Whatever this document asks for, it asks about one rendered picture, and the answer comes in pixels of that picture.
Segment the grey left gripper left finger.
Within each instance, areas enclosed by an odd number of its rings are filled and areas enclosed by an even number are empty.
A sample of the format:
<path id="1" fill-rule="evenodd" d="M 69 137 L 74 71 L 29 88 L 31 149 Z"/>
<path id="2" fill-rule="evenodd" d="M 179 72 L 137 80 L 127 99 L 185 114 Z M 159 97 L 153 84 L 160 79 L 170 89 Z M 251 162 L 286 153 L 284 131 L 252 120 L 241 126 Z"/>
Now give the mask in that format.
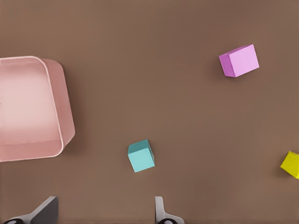
<path id="1" fill-rule="evenodd" d="M 50 196 L 33 212 L 13 217 L 3 224 L 56 224 L 58 220 L 58 197 Z"/>

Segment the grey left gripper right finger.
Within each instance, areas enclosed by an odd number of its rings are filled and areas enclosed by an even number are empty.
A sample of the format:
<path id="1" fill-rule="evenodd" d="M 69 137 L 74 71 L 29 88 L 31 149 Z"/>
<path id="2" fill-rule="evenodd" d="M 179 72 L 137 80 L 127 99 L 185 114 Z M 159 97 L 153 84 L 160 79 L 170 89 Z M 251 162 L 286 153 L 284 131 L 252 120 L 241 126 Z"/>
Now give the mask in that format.
<path id="1" fill-rule="evenodd" d="M 175 215 L 168 214 L 164 210 L 163 198 L 155 196 L 155 224 L 184 224 L 184 220 Z"/>

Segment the blue cube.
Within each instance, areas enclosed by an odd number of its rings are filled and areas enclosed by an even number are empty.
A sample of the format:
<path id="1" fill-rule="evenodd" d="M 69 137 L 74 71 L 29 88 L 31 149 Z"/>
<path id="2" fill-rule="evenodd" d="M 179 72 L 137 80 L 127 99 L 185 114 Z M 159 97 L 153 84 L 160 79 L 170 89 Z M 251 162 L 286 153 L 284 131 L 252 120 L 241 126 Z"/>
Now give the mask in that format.
<path id="1" fill-rule="evenodd" d="M 155 167 L 154 155 L 147 139 L 129 145 L 128 158 L 135 173 Z"/>

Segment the pink plastic bin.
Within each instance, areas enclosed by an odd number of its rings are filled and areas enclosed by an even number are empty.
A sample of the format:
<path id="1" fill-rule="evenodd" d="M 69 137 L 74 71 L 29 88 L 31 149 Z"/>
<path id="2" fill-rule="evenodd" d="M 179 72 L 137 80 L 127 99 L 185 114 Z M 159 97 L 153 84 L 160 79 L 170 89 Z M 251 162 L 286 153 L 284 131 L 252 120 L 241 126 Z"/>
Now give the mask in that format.
<path id="1" fill-rule="evenodd" d="M 58 156 L 74 135 L 62 65 L 0 58 L 0 162 Z"/>

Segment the yellow cube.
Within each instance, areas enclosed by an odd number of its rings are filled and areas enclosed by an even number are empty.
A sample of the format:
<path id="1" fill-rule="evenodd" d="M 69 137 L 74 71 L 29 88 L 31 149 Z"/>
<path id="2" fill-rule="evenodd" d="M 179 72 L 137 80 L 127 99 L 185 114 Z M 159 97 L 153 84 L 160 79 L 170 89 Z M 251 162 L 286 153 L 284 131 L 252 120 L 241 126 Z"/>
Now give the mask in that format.
<path id="1" fill-rule="evenodd" d="M 289 151 L 280 167 L 294 178 L 299 179 L 299 154 Z"/>

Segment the purple cube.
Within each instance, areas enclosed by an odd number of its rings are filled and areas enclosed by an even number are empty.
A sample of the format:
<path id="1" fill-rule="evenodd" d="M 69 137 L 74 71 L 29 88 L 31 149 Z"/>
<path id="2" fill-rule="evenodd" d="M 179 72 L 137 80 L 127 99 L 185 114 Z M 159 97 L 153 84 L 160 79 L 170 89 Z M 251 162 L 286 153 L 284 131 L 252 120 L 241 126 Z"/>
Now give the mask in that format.
<path id="1" fill-rule="evenodd" d="M 239 77 L 259 68 L 253 44 L 238 47 L 219 56 L 219 60 L 227 77 Z"/>

